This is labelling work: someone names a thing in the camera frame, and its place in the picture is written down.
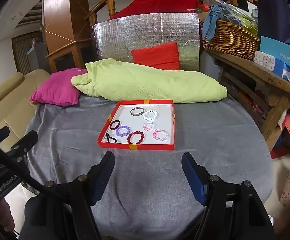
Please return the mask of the person's left hand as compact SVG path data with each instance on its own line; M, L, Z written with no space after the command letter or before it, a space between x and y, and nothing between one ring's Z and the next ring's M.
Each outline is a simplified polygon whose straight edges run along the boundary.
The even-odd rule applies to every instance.
M0 224L6 232L13 231L15 226L10 206L4 198L0 200Z

